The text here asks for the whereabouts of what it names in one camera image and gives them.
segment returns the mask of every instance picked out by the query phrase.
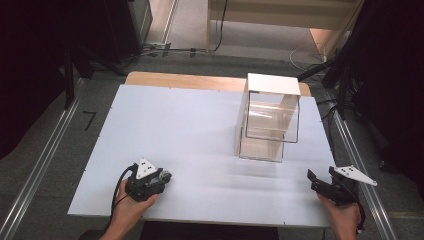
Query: white tabletop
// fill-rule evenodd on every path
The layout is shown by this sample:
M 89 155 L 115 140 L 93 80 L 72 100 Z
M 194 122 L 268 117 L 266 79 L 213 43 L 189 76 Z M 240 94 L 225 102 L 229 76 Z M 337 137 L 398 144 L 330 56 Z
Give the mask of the white tabletop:
M 121 85 L 68 214 L 109 216 L 122 172 L 141 157 L 173 177 L 146 220 L 259 226 L 330 225 L 307 170 L 330 182 L 331 151 L 312 97 L 282 163 L 234 155 L 242 93 Z

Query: transparent plastic box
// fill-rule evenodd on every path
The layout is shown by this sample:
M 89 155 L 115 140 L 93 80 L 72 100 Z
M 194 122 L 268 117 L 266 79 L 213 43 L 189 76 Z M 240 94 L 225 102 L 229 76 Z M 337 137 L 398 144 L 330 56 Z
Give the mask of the transparent plastic box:
M 298 140 L 296 78 L 249 73 L 236 127 L 240 158 L 281 162 L 284 142 Z

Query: handheld controller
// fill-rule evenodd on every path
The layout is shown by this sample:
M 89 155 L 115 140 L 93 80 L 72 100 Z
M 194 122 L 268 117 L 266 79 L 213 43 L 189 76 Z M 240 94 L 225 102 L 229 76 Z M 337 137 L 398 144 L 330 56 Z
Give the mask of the handheld controller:
M 172 177 L 168 171 L 162 168 L 156 169 L 149 161 L 142 158 L 140 164 L 134 164 L 137 171 L 132 171 L 125 186 L 125 192 L 137 202 L 146 201 L 154 194 L 163 193 L 165 184 Z
M 365 211 L 358 197 L 359 182 L 377 186 L 377 182 L 363 174 L 353 166 L 334 168 L 330 167 L 331 184 L 320 179 L 308 169 L 308 178 L 311 180 L 311 189 L 334 202 L 336 206 L 357 203 L 361 214 L 361 221 L 358 223 L 356 233 L 364 230 Z

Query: metal frame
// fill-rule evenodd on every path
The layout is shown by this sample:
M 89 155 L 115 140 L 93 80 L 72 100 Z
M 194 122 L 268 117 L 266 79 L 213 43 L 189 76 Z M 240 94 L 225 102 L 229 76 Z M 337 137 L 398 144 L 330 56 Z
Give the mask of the metal frame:
M 6 220 L 4 221 L 1 227 L 0 239 L 13 239 L 16 230 L 18 229 L 19 224 L 21 223 L 22 218 L 24 217 L 26 210 L 28 209 L 31 203 L 31 200 L 34 197 L 35 192 L 37 191 L 38 186 L 41 183 L 41 180 L 43 179 L 44 174 L 47 171 L 47 168 L 49 167 L 49 164 L 56 152 L 56 149 L 62 140 L 63 134 L 68 128 L 68 125 L 75 113 L 75 110 L 79 105 L 81 93 L 85 88 L 84 79 L 80 78 L 78 80 L 76 88 L 77 91 L 75 101 L 73 101 L 68 110 L 63 111 L 55 129 L 53 130 L 52 135 L 50 136 L 46 146 L 43 149 L 43 152 L 38 158 L 38 161 L 35 164 L 31 174 L 29 175 L 24 186 L 15 198 L 12 207 L 10 208 L 7 214 Z
M 334 95 L 328 90 L 326 91 L 326 94 L 328 99 L 334 99 Z M 352 135 L 350 134 L 347 122 L 343 121 L 338 113 L 334 114 L 334 116 L 337 129 L 339 130 L 339 133 L 342 137 L 343 143 L 346 147 L 352 165 L 368 176 L 369 174 L 362 161 L 361 155 L 359 154 L 356 144 L 352 138 Z M 389 216 L 386 210 L 384 209 L 383 203 L 380 200 L 380 197 L 378 196 L 378 193 L 375 188 L 368 184 L 361 183 L 361 189 L 370 207 L 375 223 L 377 224 L 377 228 L 380 232 L 381 238 L 385 240 L 398 239 L 390 222 Z
M 168 41 L 169 31 L 171 30 L 171 24 L 172 24 L 172 21 L 174 20 L 177 3 L 178 3 L 178 0 L 174 0 L 172 2 L 171 12 L 169 14 L 168 21 L 166 22 L 166 28 L 162 38 L 163 44 L 166 44 L 166 42 Z

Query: human hand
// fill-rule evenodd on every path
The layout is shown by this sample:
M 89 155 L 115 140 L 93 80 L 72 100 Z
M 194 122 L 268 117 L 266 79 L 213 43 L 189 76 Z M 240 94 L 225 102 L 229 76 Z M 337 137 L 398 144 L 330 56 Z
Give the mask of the human hand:
M 105 234 L 100 239 L 123 239 L 125 235 L 140 220 L 141 215 L 151 207 L 159 197 L 155 194 L 144 202 L 137 202 L 125 193 L 125 185 L 128 179 L 125 179 L 119 185 L 119 193 L 115 199 L 115 206 L 111 223 Z
M 331 227 L 338 240 L 356 239 L 356 227 L 360 220 L 359 206 L 356 203 L 336 206 L 328 198 L 317 193 L 319 200 L 327 209 L 331 219 Z

